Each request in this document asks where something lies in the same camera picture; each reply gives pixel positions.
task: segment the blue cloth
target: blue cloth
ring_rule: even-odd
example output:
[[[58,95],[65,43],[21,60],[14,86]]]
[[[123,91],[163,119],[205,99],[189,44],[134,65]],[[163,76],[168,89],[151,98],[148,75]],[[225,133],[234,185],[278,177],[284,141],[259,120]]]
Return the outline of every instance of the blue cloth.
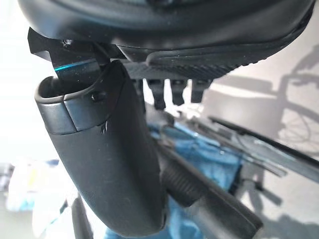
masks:
[[[230,148],[221,147],[216,140],[199,135],[181,124],[160,128],[151,124],[152,137],[165,137],[174,142],[175,151],[206,177],[228,191],[241,165],[242,155]],[[169,223],[160,233],[145,239],[204,239],[203,233],[190,220],[179,205],[169,198]],[[108,230],[105,239],[124,239]]]

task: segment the gray floor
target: gray floor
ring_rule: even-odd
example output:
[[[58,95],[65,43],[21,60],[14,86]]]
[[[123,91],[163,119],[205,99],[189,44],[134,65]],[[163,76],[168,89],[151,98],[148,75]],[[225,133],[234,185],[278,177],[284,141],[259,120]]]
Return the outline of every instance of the gray floor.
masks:
[[[1,4],[10,12],[0,7],[0,15],[7,15],[3,25],[0,19],[0,161],[56,158],[33,100],[36,85],[52,67],[30,55],[28,23],[16,3]],[[285,50],[216,80],[205,93],[202,116],[218,116],[319,157],[318,23],[317,5],[307,30]],[[8,89],[15,90],[15,96]],[[262,174],[253,169],[247,177]],[[262,176],[270,193],[257,194],[247,184],[242,201],[264,220],[263,238],[319,238],[319,186],[293,172],[284,179]],[[6,212],[0,198],[2,239],[32,239],[30,225],[31,214]]]

